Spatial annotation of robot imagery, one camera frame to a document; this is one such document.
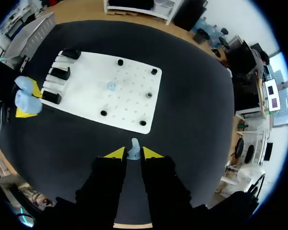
window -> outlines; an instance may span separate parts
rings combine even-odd
[[[275,79],[277,84],[288,81],[288,68],[283,53],[270,58],[268,69],[271,78]],[[279,91],[279,98],[281,109],[273,113],[273,126],[288,124],[288,88]]]

black mat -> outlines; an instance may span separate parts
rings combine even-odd
[[[192,205],[209,203],[231,142],[234,99],[231,78],[211,56],[160,30],[124,22],[84,21],[56,25],[25,69],[43,84],[59,51],[80,48],[125,57],[162,69],[152,129],[143,135],[45,108],[37,117],[12,118],[0,147],[16,171],[51,199],[74,201],[93,159],[131,138],[176,163]],[[128,161],[117,223],[150,222],[140,162]]]

white pegboard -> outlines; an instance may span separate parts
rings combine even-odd
[[[160,68],[96,53],[82,52],[78,60],[60,54],[52,67],[70,67],[71,75],[67,81],[47,75],[42,92],[45,89],[59,93],[61,103],[57,105],[41,99],[42,103],[109,126],[149,133],[161,81]],[[119,59],[124,61],[122,66],[118,65]],[[151,73],[152,69],[157,70],[156,75]],[[108,89],[110,82],[115,83],[115,91]],[[147,98],[148,93],[152,94],[151,98]],[[107,115],[102,116],[101,111],[106,111]]]

shelving unit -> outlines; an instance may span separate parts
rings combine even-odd
[[[170,11],[169,15],[162,15],[159,13],[156,13],[154,11],[154,8],[151,10],[142,10],[142,9],[137,9],[137,8],[131,8],[131,7],[122,7],[122,6],[109,6],[108,5],[108,0],[104,0],[104,11],[107,13],[108,10],[121,10],[121,11],[132,11],[132,12],[138,12],[138,13],[145,13],[149,14],[158,18],[162,18],[166,20],[165,25],[169,25],[169,23],[172,21],[178,7],[180,6],[181,0],[171,0],[174,2],[174,6],[172,10]]]

trash bin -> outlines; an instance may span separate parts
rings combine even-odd
[[[208,35],[208,33],[201,28],[199,28],[197,30],[197,33],[193,37],[193,40],[199,45],[203,44],[204,42],[208,41],[209,39],[210,39],[210,36]]]

